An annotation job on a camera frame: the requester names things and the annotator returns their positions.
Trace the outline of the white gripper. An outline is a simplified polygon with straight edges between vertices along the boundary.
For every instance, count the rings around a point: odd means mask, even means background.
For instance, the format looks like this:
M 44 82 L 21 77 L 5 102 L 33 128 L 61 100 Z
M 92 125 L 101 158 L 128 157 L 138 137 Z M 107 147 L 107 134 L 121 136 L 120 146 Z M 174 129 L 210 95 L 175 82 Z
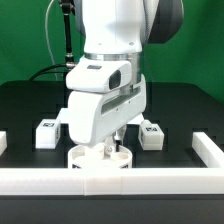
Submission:
M 119 151 L 127 126 L 146 107 L 146 81 L 134 86 L 128 95 L 120 95 L 118 90 L 106 94 L 72 91 L 68 98 L 68 128 L 73 142 L 94 146 L 116 132 L 118 140 L 110 139 L 107 153 Z

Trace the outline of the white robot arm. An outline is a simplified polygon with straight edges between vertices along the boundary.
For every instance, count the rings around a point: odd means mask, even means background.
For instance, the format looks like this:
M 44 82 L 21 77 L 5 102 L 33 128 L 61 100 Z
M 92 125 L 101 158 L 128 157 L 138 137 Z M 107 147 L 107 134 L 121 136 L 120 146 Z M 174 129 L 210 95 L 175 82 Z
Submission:
M 180 29 L 182 0 L 80 0 L 84 55 L 67 74 L 71 140 L 94 146 L 122 129 L 146 107 L 140 69 L 147 44 L 169 41 Z

